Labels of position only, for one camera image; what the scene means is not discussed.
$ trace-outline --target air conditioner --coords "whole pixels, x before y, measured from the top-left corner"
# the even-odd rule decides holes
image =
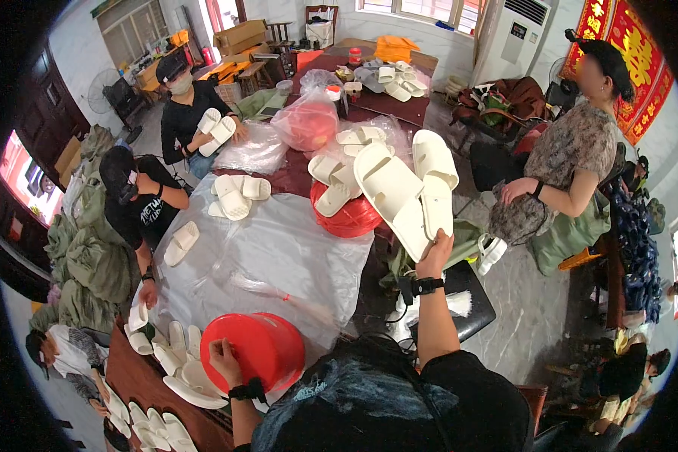
[[[550,5],[540,0],[499,0],[486,7],[470,86],[525,77],[550,15]]]

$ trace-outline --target black t-shirt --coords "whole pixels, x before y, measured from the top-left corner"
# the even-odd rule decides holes
[[[619,396],[620,401],[633,397],[646,373],[648,347],[642,342],[628,347],[625,354],[603,365],[598,389],[603,397]]]
[[[166,165],[173,165],[183,159],[180,148],[176,148],[176,139],[185,148],[194,139],[194,134],[209,108],[216,108],[221,116],[231,113],[231,108],[216,94],[213,84],[208,80],[194,82],[193,105],[168,101],[163,107],[160,121],[161,148]]]
[[[417,387],[454,452],[532,449],[527,401],[475,355],[437,357],[418,375],[392,347],[378,338],[338,344],[271,406],[251,450],[446,450]]]
[[[136,164],[138,172],[148,174],[159,184],[181,188],[155,156],[136,159]],[[126,205],[120,205],[110,197],[105,200],[105,219],[133,249],[138,249],[143,240],[151,249],[155,249],[178,212],[179,209],[155,194],[140,194],[135,201]]]

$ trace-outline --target fire extinguisher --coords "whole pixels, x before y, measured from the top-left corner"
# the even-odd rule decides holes
[[[206,66],[210,66],[213,64],[213,58],[211,57],[211,49],[208,47],[204,47],[201,49],[201,54],[204,56],[204,63],[206,63]]]

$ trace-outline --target red banner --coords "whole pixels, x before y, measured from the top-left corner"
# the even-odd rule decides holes
[[[626,0],[586,0],[578,33],[609,41],[623,54],[635,90],[632,104],[622,103],[618,127],[635,145],[653,123],[673,84],[663,53]],[[573,78],[582,50],[572,44],[561,77]]]

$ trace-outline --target white shoe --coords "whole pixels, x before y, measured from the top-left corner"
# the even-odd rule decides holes
[[[483,242],[487,239],[488,234],[482,234],[477,240],[477,246],[479,247],[479,267],[477,268],[477,274],[479,276],[487,275],[489,268],[492,267],[502,255],[507,251],[507,243],[496,237],[492,239],[487,248],[484,247]]]

